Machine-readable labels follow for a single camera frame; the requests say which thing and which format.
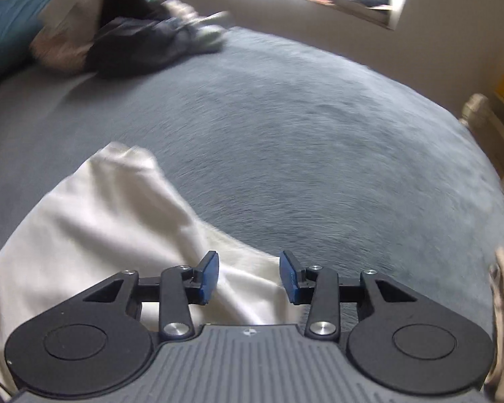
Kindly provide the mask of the white sweatshirt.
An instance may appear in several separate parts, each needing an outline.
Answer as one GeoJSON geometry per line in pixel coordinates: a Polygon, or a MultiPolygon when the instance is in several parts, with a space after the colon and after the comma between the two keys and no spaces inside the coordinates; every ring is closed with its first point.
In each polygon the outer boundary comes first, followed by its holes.
{"type": "Polygon", "coordinates": [[[129,269],[157,277],[219,255],[216,292],[192,310],[195,324],[295,323],[276,257],[203,221],[146,149],[111,143],[32,208],[0,250],[0,381],[15,390],[4,359],[22,323],[129,269]]]}

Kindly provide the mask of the dark clothes pile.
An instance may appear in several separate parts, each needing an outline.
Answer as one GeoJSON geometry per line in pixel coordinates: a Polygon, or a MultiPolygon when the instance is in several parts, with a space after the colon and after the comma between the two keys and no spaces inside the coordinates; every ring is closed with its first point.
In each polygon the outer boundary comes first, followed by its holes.
{"type": "Polygon", "coordinates": [[[179,0],[51,0],[30,49],[51,70],[136,77],[190,55],[217,53],[233,25],[229,12],[202,16],[179,0]]]}

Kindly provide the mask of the grey-blue fleece bed blanket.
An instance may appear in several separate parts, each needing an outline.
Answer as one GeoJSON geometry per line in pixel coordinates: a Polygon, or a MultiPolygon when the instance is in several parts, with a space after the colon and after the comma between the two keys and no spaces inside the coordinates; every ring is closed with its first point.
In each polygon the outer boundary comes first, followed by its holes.
{"type": "Polygon", "coordinates": [[[150,76],[0,83],[0,250],[39,202],[111,143],[151,152],[206,223],[346,277],[375,269],[493,326],[500,180],[469,131],[356,64],[236,29],[150,76]]]}

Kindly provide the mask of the teal pillow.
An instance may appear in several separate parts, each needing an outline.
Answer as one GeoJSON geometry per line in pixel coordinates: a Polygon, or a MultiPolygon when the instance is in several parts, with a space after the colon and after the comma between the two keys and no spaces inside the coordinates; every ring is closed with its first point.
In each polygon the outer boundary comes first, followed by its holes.
{"type": "Polygon", "coordinates": [[[0,0],[0,81],[32,61],[30,44],[51,0],[0,0]]]}

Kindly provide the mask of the carved bed post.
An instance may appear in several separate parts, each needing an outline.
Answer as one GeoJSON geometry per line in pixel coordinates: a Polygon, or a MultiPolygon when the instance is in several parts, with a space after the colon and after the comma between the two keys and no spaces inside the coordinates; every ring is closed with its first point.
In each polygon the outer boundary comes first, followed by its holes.
{"type": "Polygon", "coordinates": [[[476,135],[485,133],[492,109],[487,96],[473,94],[462,107],[460,123],[476,135]]]}

